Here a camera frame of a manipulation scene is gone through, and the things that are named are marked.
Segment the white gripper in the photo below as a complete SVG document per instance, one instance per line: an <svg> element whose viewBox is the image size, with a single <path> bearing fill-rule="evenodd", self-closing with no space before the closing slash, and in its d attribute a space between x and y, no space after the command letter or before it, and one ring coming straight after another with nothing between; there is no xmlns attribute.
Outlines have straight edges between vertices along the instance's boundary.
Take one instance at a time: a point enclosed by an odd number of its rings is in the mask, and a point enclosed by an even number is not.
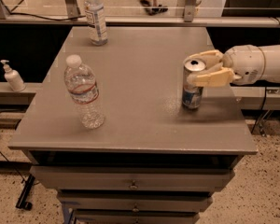
<svg viewBox="0 0 280 224"><path fill-rule="evenodd" d="M218 71L204 75L189 75L187 82L196 87L223 87L230 83L253 84L260 80L264 65L263 52L252 45L232 47L224 55L217 49L208 50L192 54L184 60L184 67L188 70L218 70L220 68Z"/></svg>

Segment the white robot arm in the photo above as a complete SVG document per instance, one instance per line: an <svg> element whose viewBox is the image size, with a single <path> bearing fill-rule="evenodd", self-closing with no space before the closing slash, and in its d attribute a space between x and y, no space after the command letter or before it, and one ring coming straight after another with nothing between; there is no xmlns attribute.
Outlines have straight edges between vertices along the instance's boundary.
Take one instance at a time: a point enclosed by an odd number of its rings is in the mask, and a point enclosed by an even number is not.
<svg viewBox="0 0 280 224"><path fill-rule="evenodd" d="M234 46L222 53L218 49L188 56L184 80L194 87L249 85L259 80L280 83L280 45Z"/></svg>

